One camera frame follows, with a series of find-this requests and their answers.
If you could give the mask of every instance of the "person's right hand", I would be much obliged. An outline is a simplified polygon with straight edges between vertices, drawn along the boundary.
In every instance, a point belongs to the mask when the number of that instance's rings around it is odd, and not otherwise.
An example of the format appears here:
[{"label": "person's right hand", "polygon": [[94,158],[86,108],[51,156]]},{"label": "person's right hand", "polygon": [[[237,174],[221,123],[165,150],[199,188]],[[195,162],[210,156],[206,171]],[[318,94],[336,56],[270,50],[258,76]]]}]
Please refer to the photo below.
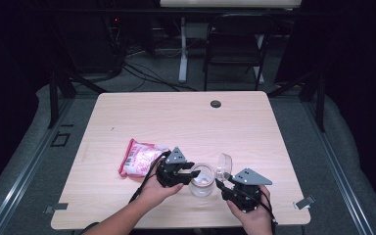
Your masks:
[{"label": "person's right hand", "polygon": [[[267,188],[264,187],[264,185],[260,185],[259,188],[261,192],[263,192],[270,200],[270,192],[267,190]],[[261,196],[261,202],[264,203],[267,207],[269,206],[269,203],[264,196]],[[243,228],[248,235],[273,234],[271,231],[270,214],[264,207],[258,206],[258,208],[254,211],[243,212],[240,211],[237,206],[231,201],[227,201],[227,205],[234,216],[236,216],[243,224]]]}]

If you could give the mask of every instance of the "wooden tabletop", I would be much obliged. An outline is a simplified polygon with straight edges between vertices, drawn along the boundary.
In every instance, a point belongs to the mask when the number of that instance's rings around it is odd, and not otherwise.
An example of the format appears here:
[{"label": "wooden tabletop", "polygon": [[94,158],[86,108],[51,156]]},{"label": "wooden tabletop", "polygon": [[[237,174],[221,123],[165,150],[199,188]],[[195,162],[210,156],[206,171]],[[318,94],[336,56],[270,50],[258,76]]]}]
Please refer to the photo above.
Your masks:
[{"label": "wooden tabletop", "polygon": [[[221,103],[213,108],[211,101]],[[232,173],[249,167],[273,182],[279,224],[307,224],[304,196],[279,127],[263,92],[106,93],[99,96],[55,211],[54,229],[82,229],[124,207],[142,178],[118,174],[130,139],[179,147],[190,162],[216,166],[230,155]],[[240,226],[216,188],[205,198],[188,186],[148,212],[136,228]]]},{"label": "wooden tabletop", "polygon": [[299,8],[302,0],[161,0],[162,7]]}]

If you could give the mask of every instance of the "snack package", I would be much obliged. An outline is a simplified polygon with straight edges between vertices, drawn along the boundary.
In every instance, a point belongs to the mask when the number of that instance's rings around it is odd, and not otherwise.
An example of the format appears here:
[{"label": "snack package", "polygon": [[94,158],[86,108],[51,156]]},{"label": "snack package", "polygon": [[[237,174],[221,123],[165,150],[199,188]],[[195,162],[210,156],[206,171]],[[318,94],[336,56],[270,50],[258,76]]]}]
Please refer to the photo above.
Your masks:
[{"label": "snack package", "polygon": [[144,177],[151,167],[151,162],[166,151],[168,151],[167,147],[138,143],[136,140],[131,139],[118,174],[121,177]]}]

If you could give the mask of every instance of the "candy bag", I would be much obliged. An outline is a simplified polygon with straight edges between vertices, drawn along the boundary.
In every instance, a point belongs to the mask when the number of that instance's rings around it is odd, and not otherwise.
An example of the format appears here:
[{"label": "candy bag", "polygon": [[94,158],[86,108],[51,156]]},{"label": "candy bag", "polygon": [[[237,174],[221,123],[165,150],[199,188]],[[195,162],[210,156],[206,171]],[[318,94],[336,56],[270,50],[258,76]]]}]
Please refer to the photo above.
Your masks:
[{"label": "candy bag", "polygon": [[151,167],[151,162],[166,151],[168,151],[167,147],[138,143],[136,140],[131,139],[118,174],[121,177],[144,177]]}]

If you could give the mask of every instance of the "jar lid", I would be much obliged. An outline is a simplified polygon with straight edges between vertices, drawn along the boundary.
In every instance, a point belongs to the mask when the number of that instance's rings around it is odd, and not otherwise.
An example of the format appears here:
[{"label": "jar lid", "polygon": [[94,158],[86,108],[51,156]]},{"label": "jar lid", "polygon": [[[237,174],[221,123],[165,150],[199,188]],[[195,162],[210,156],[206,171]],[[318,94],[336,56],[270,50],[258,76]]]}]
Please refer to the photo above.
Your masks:
[{"label": "jar lid", "polygon": [[228,179],[229,177],[228,174],[231,174],[231,165],[232,165],[231,157],[227,154],[222,153],[218,158],[215,178],[218,179],[219,181],[224,181],[224,179]]}]

